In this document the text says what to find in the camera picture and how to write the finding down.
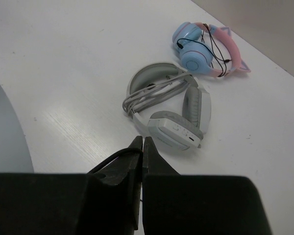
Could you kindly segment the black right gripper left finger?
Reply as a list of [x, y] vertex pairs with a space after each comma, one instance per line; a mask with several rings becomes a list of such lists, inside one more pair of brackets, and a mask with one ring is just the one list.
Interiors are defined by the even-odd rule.
[[0, 173], [0, 235], [132, 235], [143, 138], [88, 173]]

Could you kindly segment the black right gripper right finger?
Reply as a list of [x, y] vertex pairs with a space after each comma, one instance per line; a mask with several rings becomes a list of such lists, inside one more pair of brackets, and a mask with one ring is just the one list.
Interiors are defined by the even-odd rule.
[[143, 228], [147, 235], [270, 235], [260, 194], [244, 176], [182, 175], [144, 142]]

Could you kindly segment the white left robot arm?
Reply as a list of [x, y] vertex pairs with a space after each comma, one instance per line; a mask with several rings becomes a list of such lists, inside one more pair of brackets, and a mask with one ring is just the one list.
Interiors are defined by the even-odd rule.
[[34, 172], [21, 124], [1, 85], [0, 172]]

